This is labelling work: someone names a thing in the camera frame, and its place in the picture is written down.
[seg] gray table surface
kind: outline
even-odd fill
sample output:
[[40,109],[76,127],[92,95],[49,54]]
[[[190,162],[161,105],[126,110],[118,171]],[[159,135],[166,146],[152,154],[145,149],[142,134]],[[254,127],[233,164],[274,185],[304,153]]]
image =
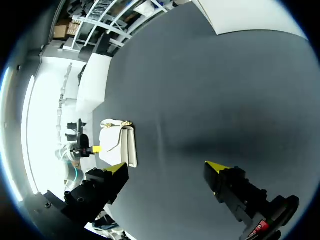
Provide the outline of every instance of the gray table surface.
[[95,143],[107,118],[135,125],[138,167],[110,208],[137,240],[238,239],[245,226],[214,198],[205,161],[243,168],[269,200],[298,196],[284,234],[319,184],[320,68],[292,34],[217,36],[192,3],[179,6],[113,58]]

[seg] white wall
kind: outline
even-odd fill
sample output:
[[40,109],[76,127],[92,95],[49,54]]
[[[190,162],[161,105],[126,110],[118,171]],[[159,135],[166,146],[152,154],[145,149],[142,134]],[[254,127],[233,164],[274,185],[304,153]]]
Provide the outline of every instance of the white wall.
[[192,0],[216,34],[245,30],[273,30],[307,39],[286,8],[277,0]]
[[[65,189],[65,168],[55,156],[58,142],[57,110],[64,76],[70,63],[73,65],[64,98],[77,98],[78,74],[85,63],[62,58],[43,57],[42,64],[35,77],[27,122],[28,153],[35,183],[41,193],[44,194],[47,190],[50,190],[61,199]],[[67,143],[65,137],[67,123],[76,123],[79,118],[87,123],[84,132],[88,134],[90,143],[93,144],[92,114],[77,114],[75,106],[62,107],[62,143]],[[87,163],[87,166],[85,164],[82,166],[84,172],[96,166],[94,156],[91,159],[86,158],[84,162]]]

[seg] handbag strap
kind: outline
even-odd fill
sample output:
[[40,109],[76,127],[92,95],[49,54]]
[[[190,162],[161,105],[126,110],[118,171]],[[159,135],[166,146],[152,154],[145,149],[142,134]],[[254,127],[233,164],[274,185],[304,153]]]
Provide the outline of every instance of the handbag strap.
[[132,122],[130,121],[121,121],[121,120],[114,120],[114,119],[105,119],[100,123],[100,127],[103,129],[109,129],[111,127],[116,127],[116,126],[131,126]]

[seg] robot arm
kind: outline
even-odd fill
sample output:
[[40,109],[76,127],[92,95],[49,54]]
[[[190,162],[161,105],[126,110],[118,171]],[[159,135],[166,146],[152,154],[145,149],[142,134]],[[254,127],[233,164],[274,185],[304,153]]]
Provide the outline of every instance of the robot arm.
[[267,191],[252,185],[246,172],[205,162],[204,178],[219,203],[225,203],[239,222],[244,222],[240,240],[278,240],[280,227],[285,226],[299,206],[299,198],[277,196],[267,201]]

